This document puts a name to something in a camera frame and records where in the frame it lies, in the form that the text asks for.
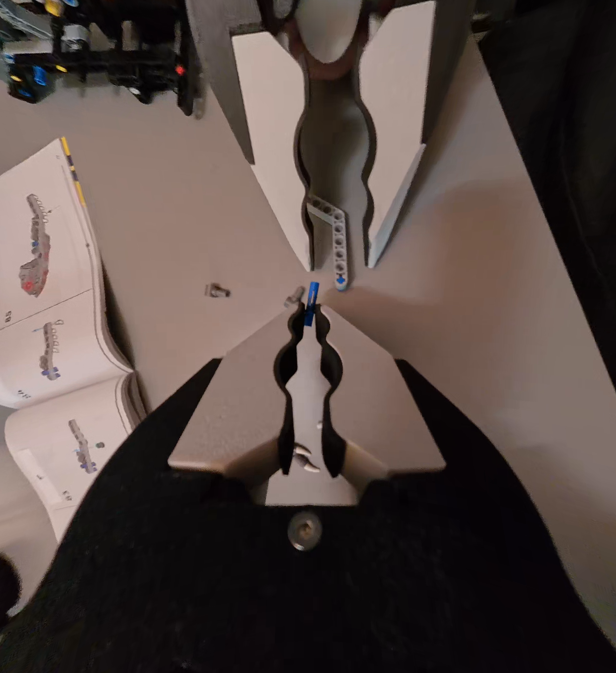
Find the open instruction booklet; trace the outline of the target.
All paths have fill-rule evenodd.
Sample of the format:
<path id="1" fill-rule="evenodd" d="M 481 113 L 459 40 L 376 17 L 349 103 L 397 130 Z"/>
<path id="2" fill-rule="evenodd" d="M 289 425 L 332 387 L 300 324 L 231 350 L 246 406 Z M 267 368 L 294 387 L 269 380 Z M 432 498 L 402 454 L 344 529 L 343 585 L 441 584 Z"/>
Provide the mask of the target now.
<path id="1" fill-rule="evenodd" d="M 56 540 L 145 417 L 109 330 L 101 255 L 65 137 L 0 175 L 4 435 Z"/>

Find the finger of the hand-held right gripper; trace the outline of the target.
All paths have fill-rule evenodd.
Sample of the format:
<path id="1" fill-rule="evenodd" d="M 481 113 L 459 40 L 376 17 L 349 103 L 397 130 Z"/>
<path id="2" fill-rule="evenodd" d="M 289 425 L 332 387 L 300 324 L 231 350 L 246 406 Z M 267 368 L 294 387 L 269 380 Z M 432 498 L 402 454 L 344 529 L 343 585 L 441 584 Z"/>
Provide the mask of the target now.
<path id="1" fill-rule="evenodd" d="M 314 270 L 300 158 L 309 76 L 267 29 L 258 1 L 187 1 L 205 77 L 296 257 Z"/>
<path id="2" fill-rule="evenodd" d="M 363 168 L 364 254 L 387 248 L 469 36 L 475 1 L 369 1 L 356 57 L 356 104 L 370 148 Z"/>

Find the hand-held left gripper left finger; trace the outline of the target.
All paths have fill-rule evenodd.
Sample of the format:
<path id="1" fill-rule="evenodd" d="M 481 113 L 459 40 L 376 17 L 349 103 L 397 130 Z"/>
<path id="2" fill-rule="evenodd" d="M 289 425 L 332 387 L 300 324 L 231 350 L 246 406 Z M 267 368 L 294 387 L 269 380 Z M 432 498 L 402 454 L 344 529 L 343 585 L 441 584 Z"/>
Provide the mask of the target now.
<path id="1" fill-rule="evenodd" d="M 301 306 L 287 307 L 219 363 L 169 466 L 260 485 L 287 475 L 295 449 L 287 383 L 298 370 Z"/>

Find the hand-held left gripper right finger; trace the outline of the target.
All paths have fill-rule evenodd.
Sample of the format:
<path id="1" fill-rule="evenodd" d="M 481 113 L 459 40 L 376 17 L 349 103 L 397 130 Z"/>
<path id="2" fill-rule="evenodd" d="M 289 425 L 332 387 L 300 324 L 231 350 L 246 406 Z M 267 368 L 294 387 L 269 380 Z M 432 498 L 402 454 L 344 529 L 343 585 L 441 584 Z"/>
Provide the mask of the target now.
<path id="1" fill-rule="evenodd" d="M 331 477 L 353 487 L 397 475 L 434 473 L 446 461 L 395 358 L 329 307 L 314 313 L 321 347 L 321 443 Z"/>

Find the toy truck model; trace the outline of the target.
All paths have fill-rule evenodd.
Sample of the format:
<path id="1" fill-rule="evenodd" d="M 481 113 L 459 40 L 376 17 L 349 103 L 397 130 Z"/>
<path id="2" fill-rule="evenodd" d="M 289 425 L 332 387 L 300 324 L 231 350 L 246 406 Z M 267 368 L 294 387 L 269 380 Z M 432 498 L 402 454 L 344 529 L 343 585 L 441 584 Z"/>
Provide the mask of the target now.
<path id="1" fill-rule="evenodd" d="M 57 83 L 88 78 L 126 89 L 144 105 L 176 94 L 201 118 L 203 70 L 184 1 L 0 1 L 0 81 L 27 104 Z"/>

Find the grey angled toy beam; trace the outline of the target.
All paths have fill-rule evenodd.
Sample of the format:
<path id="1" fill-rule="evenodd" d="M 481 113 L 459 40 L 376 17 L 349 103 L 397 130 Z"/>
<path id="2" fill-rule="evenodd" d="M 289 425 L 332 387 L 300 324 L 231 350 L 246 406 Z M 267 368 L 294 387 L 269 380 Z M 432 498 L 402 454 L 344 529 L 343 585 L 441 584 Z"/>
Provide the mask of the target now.
<path id="1" fill-rule="evenodd" d="M 336 274 L 345 274 L 349 279 L 348 227 L 345 211 L 315 195 L 306 200 L 308 214 L 320 219 L 331 228 L 331 260 L 333 262 L 334 281 Z"/>

